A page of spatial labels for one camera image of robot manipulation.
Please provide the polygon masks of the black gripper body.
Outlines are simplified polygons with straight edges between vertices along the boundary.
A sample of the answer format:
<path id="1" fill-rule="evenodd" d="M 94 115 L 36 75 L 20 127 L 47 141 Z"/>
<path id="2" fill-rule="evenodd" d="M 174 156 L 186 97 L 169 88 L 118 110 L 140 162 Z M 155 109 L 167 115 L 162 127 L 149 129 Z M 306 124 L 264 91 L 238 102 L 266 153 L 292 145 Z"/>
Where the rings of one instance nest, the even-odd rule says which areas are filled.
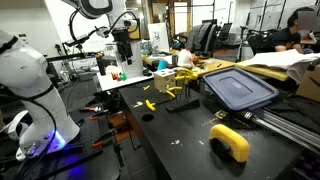
<path id="1" fill-rule="evenodd" d="M 126 28 L 118 28 L 112 31 L 112 35 L 117 44 L 117 50 L 120 53 L 121 61 L 126 61 L 128 65 L 131 65 L 133 53 L 129 42 L 130 38 L 128 30 Z"/>

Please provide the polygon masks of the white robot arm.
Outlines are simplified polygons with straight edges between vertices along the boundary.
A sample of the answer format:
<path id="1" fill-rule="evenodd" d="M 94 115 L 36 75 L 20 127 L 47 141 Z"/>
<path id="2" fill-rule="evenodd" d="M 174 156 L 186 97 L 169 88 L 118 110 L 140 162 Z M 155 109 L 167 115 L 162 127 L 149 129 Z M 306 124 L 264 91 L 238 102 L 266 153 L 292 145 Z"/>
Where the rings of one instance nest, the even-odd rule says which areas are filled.
<path id="1" fill-rule="evenodd" d="M 18 136 L 19 161 L 63 149 L 80 132 L 49 79 L 44 56 L 18 37 L 0 30 L 0 84 L 19 98 L 32 123 Z"/>

